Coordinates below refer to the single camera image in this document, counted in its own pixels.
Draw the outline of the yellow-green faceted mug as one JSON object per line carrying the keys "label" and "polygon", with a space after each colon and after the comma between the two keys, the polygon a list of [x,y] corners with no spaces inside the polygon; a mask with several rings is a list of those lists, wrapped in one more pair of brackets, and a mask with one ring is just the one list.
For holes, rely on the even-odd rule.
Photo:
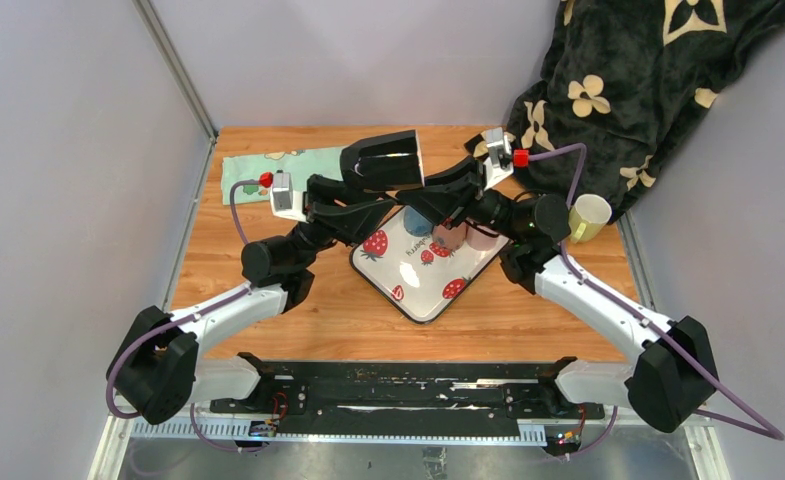
{"label": "yellow-green faceted mug", "polygon": [[595,194],[580,195],[569,210],[569,241],[590,241],[608,224],[611,215],[611,206],[603,197]]}

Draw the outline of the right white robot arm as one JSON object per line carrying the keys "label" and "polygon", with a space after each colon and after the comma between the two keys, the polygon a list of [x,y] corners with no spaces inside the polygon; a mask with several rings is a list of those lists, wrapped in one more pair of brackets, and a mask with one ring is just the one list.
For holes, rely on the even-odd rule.
{"label": "right white robot arm", "polygon": [[626,407],[652,428],[671,433],[720,391],[708,333],[699,321],[689,316],[675,321],[640,306],[566,252],[569,208],[562,195],[535,190],[509,198],[467,158],[395,197],[435,224],[467,221],[506,237],[499,257],[507,279],[561,306],[623,354],[623,363],[572,360],[560,368],[538,392],[548,415],[564,417],[578,403]]}

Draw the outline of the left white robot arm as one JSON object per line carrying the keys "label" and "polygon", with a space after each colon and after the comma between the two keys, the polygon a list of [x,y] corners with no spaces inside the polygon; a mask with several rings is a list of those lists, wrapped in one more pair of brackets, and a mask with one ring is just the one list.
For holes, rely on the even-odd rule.
{"label": "left white robot arm", "polygon": [[256,241],[240,237],[243,281],[238,286],[190,307],[149,306],[136,315],[106,373],[105,400],[112,415],[158,425],[194,403],[219,399],[235,399],[251,413],[266,411],[275,389],[259,367],[241,355],[209,360],[207,353],[303,303],[319,253],[367,240],[400,189],[354,171],[339,180],[314,174],[302,190],[282,171],[251,183],[268,189],[273,214],[294,221],[294,227]]}

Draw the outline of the black glossy mug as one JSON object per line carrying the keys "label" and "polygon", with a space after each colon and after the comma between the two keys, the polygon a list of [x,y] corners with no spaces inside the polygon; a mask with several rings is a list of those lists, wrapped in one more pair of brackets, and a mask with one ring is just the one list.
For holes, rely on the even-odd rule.
{"label": "black glossy mug", "polygon": [[364,138],[340,153],[343,181],[366,192],[413,190],[424,186],[423,161],[414,129]]}

